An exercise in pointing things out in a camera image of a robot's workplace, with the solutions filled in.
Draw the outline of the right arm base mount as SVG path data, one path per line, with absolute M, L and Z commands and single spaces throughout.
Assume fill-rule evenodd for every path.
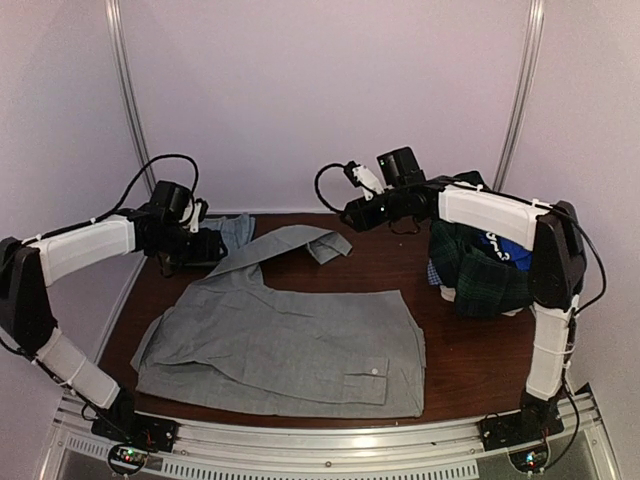
M 524 391 L 514 413 L 489 413 L 477 424 L 485 452 L 507 449 L 511 465 L 532 476 L 542 474 L 550 461 L 549 438 L 562 433 L 558 395 L 541 400 Z

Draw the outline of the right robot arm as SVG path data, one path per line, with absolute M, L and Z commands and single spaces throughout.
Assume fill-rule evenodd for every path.
M 377 162 L 380 176 L 355 161 L 339 167 L 362 191 L 339 210 L 353 230 L 369 231 L 404 218 L 439 220 L 492 233 L 530 253 L 527 282 L 535 335 L 522 400 L 526 409 L 514 417 L 512 430 L 519 440 L 535 440 L 551 424 L 543 404 L 560 392 L 575 348 L 587 267 L 575 209 L 568 202 L 517 199 L 460 176 L 427 178 L 408 147 L 382 154 Z

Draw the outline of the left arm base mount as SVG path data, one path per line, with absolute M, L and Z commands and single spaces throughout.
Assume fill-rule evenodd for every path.
M 129 479 L 140 472 L 153 453 L 170 453 L 176 441 L 175 420 L 135 411 L 131 392 L 121 389 L 109 408 L 85 400 L 82 418 L 91 422 L 91 433 L 115 442 L 106 454 L 110 470 Z

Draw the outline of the grey shirt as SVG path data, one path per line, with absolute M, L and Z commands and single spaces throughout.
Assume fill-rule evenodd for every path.
M 425 340 L 401 293 L 266 286 L 261 263 L 298 248 L 319 264 L 351 250 L 335 231 L 293 225 L 233 251 L 149 326 L 131 361 L 137 390 L 255 415 L 420 416 Z

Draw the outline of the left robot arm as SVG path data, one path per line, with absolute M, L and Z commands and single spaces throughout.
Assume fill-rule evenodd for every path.
M 208 205 L 189 188 L 157 184 L 137 208 L 112 211 L 31 238 L 1 242 L 1 327 L 18 355 L 44 370 L 101 413 L 123 444 L 137 442 L 144 424 L 130 410 L 125 387 L 85 352 L 94 334 L 66 334 L 115 296 L 112 269 L 135 257 L 159 257 L 174 272 L 213 264 L 228 253 L 221 233 L 203 226 Z

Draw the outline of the light blue denim skirt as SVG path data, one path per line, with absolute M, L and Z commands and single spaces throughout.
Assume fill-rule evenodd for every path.
M 231 253 L 251 242 L 255 233 L 256 219 L 243 213 L 233 217 L 207 218 L 200 223 L 200 226 L 219 231 L 227 251 Z

